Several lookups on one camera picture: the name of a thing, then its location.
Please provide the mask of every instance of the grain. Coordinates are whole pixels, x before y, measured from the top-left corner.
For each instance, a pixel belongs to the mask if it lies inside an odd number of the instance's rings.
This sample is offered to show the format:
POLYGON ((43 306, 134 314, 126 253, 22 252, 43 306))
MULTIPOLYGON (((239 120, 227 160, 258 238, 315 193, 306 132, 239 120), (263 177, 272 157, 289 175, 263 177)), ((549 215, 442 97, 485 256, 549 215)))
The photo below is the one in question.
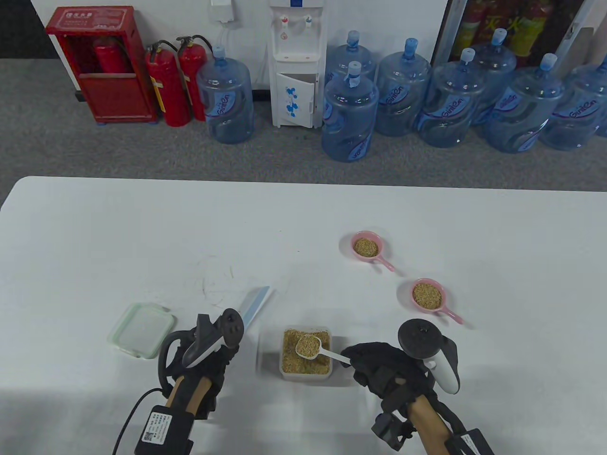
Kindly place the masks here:
POLYGON ((354 244, 354 251, 364 257, 374 257, 379 254, 378 244, 367 238, 360 238, 354 244))
POLYGON ((413 299, 426 309, 438 309, 443 303, 441 291, 428 283, 420 283, 413 288, 413 299))
MULTIPOLYGON (((331 359, 325 356, 318 356, 314 360, 302 359, 295 352, 295 346, 306 332, 295 329, 285 331, 282 348, 282 371, 295 374, 328 374, 331 359)), ((322 346, 325 349, 331 349, 329 342, 329 332, 313 332, 320 338, 322 346)))
POLYGON ((320 341, 314 335, 304 335, 295 346, 300 357, 316 357, 320 351, 320 341))

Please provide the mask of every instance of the black glove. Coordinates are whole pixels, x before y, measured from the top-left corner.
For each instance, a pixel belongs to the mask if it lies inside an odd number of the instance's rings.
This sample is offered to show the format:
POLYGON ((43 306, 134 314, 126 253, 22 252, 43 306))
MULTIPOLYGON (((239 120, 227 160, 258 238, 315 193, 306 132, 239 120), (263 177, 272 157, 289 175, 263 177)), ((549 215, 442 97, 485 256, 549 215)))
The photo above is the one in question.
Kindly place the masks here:
POLYGON ((217 395, 223 387, 226 366, 228 366, 230 360, 234 358, 239 347, 236 346, 234 349, 228 349, 226 346, 222 346, 217 352, 212 352, 198 365, 192 368, 184 368, 181 364, 181 359, 188 347, 189 345, 183 346, 182 343, 181 346, 177 348, 175 358, 171 364, 166 367, 166 373, 167 375, 172 376, 174 380, 183 376, 182 385, 190 388, 195 388, 198 382, 204 377, 211 381, 211 388, 200 402, 195 417, 196 419, 207 419, 209 413, 215 411, 217 395))
POLYGON ((434 381, 426 377, 421 362, 388 343, 361 343, 341 354, 350 359, 355 381, 384 400, 386 412, 398 409, 406 416, 407 405, 417 397, 436 396, 434 381))

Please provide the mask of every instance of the white water dispenser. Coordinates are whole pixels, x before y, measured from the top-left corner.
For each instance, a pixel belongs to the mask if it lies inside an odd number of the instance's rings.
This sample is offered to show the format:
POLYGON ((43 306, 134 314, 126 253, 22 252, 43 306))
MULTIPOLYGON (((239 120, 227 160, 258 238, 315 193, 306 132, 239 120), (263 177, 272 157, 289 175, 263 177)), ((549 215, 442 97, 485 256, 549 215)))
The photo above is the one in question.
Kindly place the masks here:
POLYGON ((268 0, 270 93, 274 126, 322 126, 325 0, 268 0))

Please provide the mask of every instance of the pink measuring cup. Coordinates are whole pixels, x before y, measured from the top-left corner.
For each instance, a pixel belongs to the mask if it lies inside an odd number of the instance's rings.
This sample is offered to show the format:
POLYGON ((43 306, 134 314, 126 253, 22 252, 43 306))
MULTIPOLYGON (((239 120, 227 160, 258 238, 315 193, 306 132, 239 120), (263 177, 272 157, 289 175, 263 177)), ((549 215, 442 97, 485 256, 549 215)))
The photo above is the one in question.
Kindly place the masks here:
POLYGON ((414 284, 413 284, 413 286, 411 286, 411 302, 413 302, 413 304, 418 309, 420 309, 421 311, 423 311, 425 313, 436 313, 436 312, 445 313, 450 318, 453 318, 453 320, 455 322, 457 322, 457 324, 463 324, 464 323, 464 320, 461 317, 459 317, 453 311, 451 311, 449 308, 447 308, 447 293, 445 292, 445 289, 437 281, 431 280, 429 278, 421 278, 421 279, 415 281, 414 284), (427 309, 427 308, 424 308, 421 305, 418 305, 418 303, 413 298, 413 289, 415 288, 415 286, 421 285, 421 284, 431 285, 431 286, 434 286, 436 289, 439 290, 439 292, 441 293, 441 306, 439 306, 436 309, 427 309))
POLYGON ((352 247, 352 253, 354 253, 354 256, 356 256, 356 258, 359 261, 363 261, 363 262, 375 262, 375 261, 379 261, 383 265, 385 265, 385 267, 390 272, 394 271, 394 266, 392 264, 390 264, 387 260, 385 260, 385 258, 381 255, 381 252, 384 250, 384 242, 381 240, 381 237, 378 236, 375 232, 371 232, 371 231, 360 231, 360 232, 357 232, 356 234, 354 234, 352 236, 352 240, 350 241, 350 246, 352 247), (377 255, 375 255, 373 257, 365 257, 365 256, 361 256, 356 251, 354 251, 354 244, 358 240, 360 240, 362 238, 366 238, 367 240, 371 240, 371 241, 375 242, 378 245, 378 253, 377 253, 377 255))

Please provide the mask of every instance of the wall outlet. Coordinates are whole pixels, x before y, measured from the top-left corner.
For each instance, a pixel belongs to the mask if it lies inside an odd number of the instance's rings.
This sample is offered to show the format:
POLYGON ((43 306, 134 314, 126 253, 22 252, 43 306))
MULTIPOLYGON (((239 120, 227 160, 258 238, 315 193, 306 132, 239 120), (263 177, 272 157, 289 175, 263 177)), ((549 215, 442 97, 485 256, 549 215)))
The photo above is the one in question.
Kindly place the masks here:
POLYGON ((211 19, 224 24, 234 20, 232 0, 211 0, 211 19))

